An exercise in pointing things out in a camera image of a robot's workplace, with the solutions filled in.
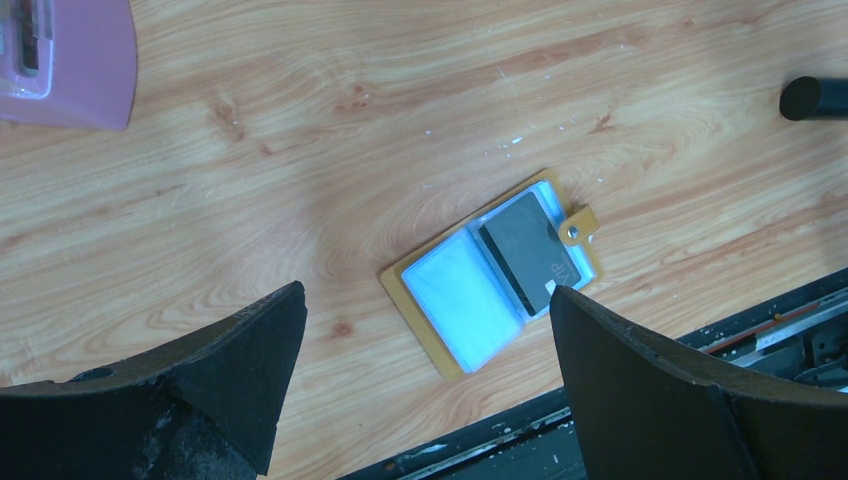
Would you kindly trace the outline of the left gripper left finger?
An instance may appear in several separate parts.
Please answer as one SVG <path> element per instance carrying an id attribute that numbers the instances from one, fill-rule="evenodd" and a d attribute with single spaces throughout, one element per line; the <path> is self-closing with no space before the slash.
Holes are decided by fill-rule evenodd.
<path id="1" fill-rule="evenodd" d="M 5 479 L 254 479 L 268 472 L 307 319 L 292 282 L 124 360 L 1 391 Z"/>

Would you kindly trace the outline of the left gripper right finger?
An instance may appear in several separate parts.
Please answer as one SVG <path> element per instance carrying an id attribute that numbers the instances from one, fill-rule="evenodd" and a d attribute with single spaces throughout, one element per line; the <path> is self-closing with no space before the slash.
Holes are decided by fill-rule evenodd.
<path id="1" fill-rule="evenodd" d="M 847 397 L 733 365 L 558 287 L 550 319 L 592 479 L 843 479 Z"/>

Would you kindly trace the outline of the yellow leather card holder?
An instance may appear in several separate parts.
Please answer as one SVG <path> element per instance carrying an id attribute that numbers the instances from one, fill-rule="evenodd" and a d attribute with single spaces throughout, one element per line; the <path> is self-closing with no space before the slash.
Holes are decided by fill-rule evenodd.
<path id="1" fill-rule="evenodd" d="M 529 317 L 484 248 L 484 220 L 524 193 L 535 192 L 583 280 L 581 290 L 604 275 L 592 246 L 598 220 L 588 206 L 572 208 L 564 186 L 543 169 L 410 252 L 380 275 L 380 281 L 439 373 L 457 380 L 477 372 L 524 328 L 549 311 Z"/>

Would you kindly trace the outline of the black credit card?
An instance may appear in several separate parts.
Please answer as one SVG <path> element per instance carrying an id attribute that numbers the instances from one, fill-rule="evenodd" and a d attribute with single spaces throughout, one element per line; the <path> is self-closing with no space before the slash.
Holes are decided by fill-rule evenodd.
<path id="1" fill-rule="evenodd" d="M 524 193 L 483 221 L 478 229 L 484 248 L 529 317 L 549 307 L 557 286 L 575 287 L 582 272 L 560 240 L 539 196 Z"/>

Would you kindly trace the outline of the black cylinder on table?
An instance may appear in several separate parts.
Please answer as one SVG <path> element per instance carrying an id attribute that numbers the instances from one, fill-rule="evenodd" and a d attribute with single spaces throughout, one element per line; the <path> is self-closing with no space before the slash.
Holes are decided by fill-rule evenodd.
<path id="1" fill-rule="evenodd" d="M 790 121 L 847 119 L 847 79 L 803 76 L 789 82 L 779 112 Z"/>

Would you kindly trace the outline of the pink wedge stand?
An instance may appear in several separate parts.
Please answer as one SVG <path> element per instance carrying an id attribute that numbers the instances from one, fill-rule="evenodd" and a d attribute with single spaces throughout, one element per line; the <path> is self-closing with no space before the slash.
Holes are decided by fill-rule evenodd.
<path id="1" fill-rule="evenodd" d="M 1 118 L 77 129 L 127 127 L 137 42 L 124 0 L 1 4 Z"/>

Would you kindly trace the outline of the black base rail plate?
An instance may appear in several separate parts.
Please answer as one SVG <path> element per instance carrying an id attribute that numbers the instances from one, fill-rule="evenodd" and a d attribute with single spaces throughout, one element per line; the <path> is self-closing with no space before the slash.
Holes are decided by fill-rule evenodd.
<path id="1" fill-rule="evenodd" d="M 733 365 L 847 397 L 845 271 L 673 339 Z M 354 472 L 357 479 L 592 479 L 564 384 Z"/>

